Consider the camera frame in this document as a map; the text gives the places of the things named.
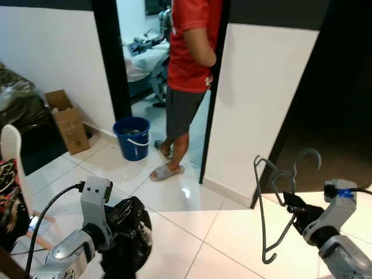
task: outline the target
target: white wall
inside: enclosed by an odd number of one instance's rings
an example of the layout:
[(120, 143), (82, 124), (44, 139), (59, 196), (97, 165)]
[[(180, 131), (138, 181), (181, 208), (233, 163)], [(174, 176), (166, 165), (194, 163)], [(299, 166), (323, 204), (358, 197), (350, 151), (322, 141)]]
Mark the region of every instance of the white wall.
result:
[(159, 32), (157, 15), (145, 15), (145, 0), (116, 0), (122, 38), (132, 38), (143, 35), (150, 28)]
[(0, 6), (0, 61), (41, 93), (65, 89), (84, 121), (115, 121), (93, 12)]
[(251, 204), (253, 160), (268, 157), (318, 31), (229, 24), (205, 182)]

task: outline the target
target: blue tape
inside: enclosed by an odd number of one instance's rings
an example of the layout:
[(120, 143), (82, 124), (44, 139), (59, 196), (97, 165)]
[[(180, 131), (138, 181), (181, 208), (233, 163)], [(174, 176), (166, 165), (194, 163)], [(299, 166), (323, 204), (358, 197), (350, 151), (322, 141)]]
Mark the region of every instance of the blue tape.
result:
[(354, 198), (354, 194), (352, 194), (350, 189), (338, 189), (338, 195), (342, 198)]

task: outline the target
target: white bedsheet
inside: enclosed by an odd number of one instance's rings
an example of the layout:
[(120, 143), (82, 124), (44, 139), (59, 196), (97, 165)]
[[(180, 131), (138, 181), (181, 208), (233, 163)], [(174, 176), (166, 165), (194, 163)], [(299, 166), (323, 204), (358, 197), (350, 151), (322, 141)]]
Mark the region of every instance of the white bedsheet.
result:
[[(156, 37), (157, 34), (151, 34), (151, 37)], [(142, 80), (149, 73), (152, 72), (159, 59), (169, 50), (169, 43), (164, 41), (163, 43), (156, 45), (152, 49), (148, 49), (144, 53), (136, 56), (132, 56), (129, 51), (129, 44), (133, 42), (133, 38), (124, 40), (124, 60), (126, 63), (128, 82), (133, 83), (138, 80)]]

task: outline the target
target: white chair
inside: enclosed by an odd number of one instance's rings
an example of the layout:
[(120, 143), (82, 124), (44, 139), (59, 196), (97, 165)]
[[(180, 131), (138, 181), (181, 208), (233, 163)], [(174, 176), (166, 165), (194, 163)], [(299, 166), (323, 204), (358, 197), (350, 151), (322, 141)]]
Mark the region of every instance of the white chair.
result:
[[(21, 145), (22, 138), (17, 128), (13, 125), (4, 126), (4, 128), (1, 130), (1, 156), (3, 160), (16, 159), (19, 184), (27, 206), (28, 215), (30, 217), (39, 216), (40, 213), (33, 210), (33, 193), (27, 183), (26, 175), (23, 170)], [(44, 216), (44, 219), (53, 223), (55, 222), (55, 219), (51, 216)], [(26, 235), (31, 239), (33, 232), (29, 229)], [(53, 248), (53, 245), (44, 240), (42, 237), (37, 237), (36, 243), (47, 250), (51, 250)]]

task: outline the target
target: white bucket handle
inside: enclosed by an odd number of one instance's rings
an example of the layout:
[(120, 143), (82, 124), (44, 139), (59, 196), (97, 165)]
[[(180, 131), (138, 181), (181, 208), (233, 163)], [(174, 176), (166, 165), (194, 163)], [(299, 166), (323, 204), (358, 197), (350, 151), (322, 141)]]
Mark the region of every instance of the white bucket handle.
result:
[(138, 146), (148, 146), (150, 143), (150, 141), (148, 141), (147, 144), (139, 144), (130, 138), (128, 138), (127, 141), (130, 142), (131, 144), (138, 145)]

